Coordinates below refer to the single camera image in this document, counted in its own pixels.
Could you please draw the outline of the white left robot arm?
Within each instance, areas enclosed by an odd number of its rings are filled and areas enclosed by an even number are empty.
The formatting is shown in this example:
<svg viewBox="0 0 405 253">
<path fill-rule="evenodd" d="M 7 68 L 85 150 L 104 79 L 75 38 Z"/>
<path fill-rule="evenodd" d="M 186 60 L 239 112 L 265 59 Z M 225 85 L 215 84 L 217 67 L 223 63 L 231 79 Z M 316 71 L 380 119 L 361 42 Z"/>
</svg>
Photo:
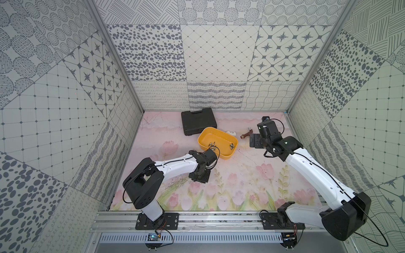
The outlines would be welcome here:
<svg viewBox="0 0 405 253">
<path fill-rule="evenodd" d="M 122 183 L 123 201 L 141 210 L 149 221 L 160 224 L 165 211 L 156 195 L 162 183 L 185 174 L 193 182 L 207 183 L 219 155 L 220 150 L 213 146 L 204 152 L 191 150 L 180 158 L 167 161 L 144 158 Z"/>
</svg>

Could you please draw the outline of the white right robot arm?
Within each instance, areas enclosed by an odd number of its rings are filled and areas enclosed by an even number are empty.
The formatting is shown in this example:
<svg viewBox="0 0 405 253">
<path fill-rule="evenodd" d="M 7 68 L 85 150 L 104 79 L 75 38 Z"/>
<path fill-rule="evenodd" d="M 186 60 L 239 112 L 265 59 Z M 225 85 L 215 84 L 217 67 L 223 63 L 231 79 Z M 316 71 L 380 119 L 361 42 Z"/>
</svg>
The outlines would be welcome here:
<svg viewBox="0 0 405 253">
<path fill-rule="evenodd" d="M 356 193 L 318 163 L 297 139 L 282 137 L 276 119 L 263 117 L 259 133 L 250 136 L 250 147 L 264 149 L 264 157 L 279 158 L 299 172 L 326 201 L 323 207 L 300 205 L 288 201 L 277 209 L 278 223 L 291 227 L 296 223 L 325 229 L 344 241 L 369 220 L 370 197 Z"/>
</svg>

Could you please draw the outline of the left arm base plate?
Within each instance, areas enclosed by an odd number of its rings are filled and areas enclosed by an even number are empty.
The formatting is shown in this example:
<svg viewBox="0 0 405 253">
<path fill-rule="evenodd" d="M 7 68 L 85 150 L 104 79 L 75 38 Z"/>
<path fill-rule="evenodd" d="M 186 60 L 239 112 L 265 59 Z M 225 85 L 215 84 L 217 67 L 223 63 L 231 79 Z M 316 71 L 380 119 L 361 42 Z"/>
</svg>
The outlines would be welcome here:
<svg viewBox="0 0 405 253">
<path fill-rule="evenodd" d="M 177 230 L 179 213 L 163 213 L 157 220 L 150 220 L 144 213 L 138 215 L 136 230 Z"/>
</svg>

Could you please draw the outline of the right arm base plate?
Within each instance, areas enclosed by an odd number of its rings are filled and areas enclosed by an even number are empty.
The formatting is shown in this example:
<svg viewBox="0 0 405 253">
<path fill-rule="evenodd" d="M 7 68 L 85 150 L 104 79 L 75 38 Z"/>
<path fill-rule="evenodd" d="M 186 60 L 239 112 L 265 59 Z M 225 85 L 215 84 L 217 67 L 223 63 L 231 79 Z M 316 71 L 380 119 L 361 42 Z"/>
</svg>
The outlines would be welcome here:
<svg viewBox="0 0 405 253">
<path fill-rule="evenodd" d="M 305 224 L 293 223 L 289 218 L 280 215 L 279 213 L 270 213 L 266 210 L 262 210 L 259 213 L 259 217 L 262 222 L 264 230 L 304 230 Z"/>
</svg>

